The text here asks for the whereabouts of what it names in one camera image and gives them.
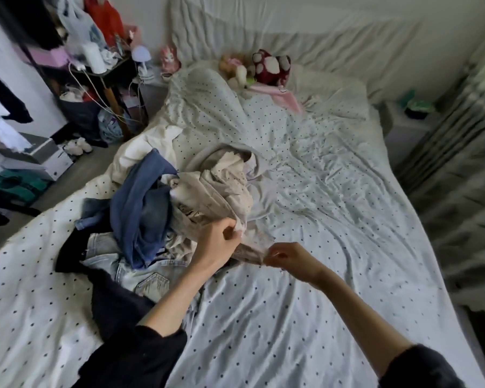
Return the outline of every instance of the person's left hand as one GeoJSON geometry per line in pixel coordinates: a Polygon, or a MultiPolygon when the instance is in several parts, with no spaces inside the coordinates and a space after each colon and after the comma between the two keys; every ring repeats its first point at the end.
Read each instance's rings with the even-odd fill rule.
{"type": "Polygon", "coordinates": [[[223,267],[241,242],[241,232],[233,231],[235,224],[235,219],[224,218],[204,226],[189,267],[209,276],[223,267]]]}

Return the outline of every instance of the headboard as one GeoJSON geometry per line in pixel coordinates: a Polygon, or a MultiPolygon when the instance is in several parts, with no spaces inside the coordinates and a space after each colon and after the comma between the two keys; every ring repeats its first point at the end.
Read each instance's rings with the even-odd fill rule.
{"type": "Polygon", "coordinates": [[[171,21],[184,65],[263,48],[310,70],[358,77],[373,102],[419,27],[414,19],[272,0],[171,0],[171,21]]]}

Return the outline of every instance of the paper towel roll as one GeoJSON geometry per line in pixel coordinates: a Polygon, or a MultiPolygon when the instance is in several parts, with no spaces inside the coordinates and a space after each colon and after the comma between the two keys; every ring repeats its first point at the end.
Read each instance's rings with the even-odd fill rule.
{"type": "Polygon", "coordinates": [[[82,45],[83,54],[94,73],[104,73],[107,71],[106,64],[101,56],[99,46],[95,42],[87,42],[82,45]]]}

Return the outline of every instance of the white bedsheet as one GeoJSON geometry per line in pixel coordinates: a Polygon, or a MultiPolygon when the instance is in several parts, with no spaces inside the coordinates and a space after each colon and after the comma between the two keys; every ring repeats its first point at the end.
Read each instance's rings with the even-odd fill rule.
{"type": "MultiPolygon", "coordinates": [[[[291,116],[266,96],[236,98],[204,69],[173,78],[153,127],[126,143],[105,175],[0,249],[0,387],[70,386],[100,345],[89,282],[53,273],[82,199],[110,197],[111,177],[122,180],[153,146],[180,169],[219,142],[258,149],[275,169],[277,207],[261,223],[276,241],[302,243],[401,333],[442,352],[468,386],[485,387],[424,230],[388,166],[379,124],[327,112],[291,116]]],[[[205,285],[168,386],[375,381],[323,294],[287,273],[243,264],[205,285]]]]}

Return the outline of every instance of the forearm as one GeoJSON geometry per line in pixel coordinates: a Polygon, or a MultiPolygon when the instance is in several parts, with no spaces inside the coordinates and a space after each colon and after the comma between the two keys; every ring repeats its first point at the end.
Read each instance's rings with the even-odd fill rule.
{"type": "Polygon", "coordinates": [[[209,273],[194,266],[188,267],[176,285],[138,324],[152,328],[162,337],[175,333],[180,328],[194,295],[209,277],[209,273]]]}
{"type": "Polygon", "coordinates": [[[313,285],[332,302],[378,377],[395,357],[413,346],[333,271],[321,270],[313,285]]]}

